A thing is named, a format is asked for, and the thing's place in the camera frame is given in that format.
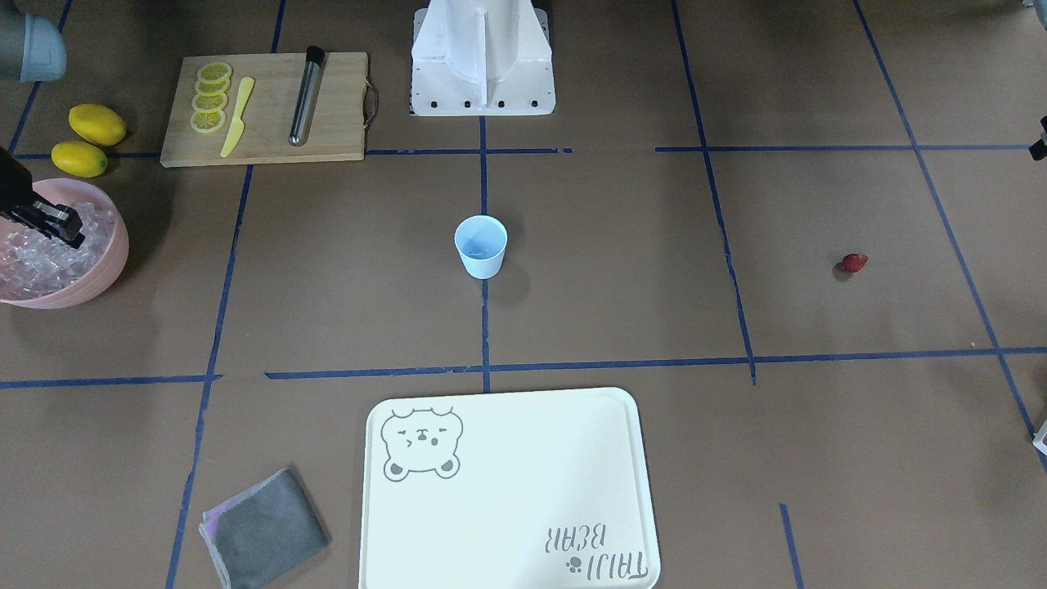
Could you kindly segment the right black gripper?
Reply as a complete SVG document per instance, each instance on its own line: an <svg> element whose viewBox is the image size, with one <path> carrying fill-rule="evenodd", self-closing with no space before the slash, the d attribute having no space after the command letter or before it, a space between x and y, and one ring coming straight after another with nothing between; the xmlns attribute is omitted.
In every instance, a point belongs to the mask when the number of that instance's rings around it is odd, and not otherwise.
<svg viewBox="0 0 1047 589"><path fill-rule="evenodd" d="M34 202L31 174L12 153L1 149L1 216L45 237L60 240L63 245L77 250L85 241L81 232L83 223L77 209L72 206L50 204L45 199Z"/></svg>

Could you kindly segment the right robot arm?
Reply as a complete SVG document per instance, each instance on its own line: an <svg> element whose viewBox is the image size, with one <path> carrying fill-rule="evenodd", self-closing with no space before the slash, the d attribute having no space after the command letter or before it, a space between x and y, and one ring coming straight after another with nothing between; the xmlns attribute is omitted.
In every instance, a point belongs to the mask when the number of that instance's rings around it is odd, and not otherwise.
<svg viewBox="0 0 1047 589"><path fill-rule="evenodd" d="M2 3L2 78L20 83L63 77L67 56L55 23ZM82 220L68 205L53 204L34 190L29 169L10 151L1 153L1 214L10 221L77 250L83 244Z"/></svg>

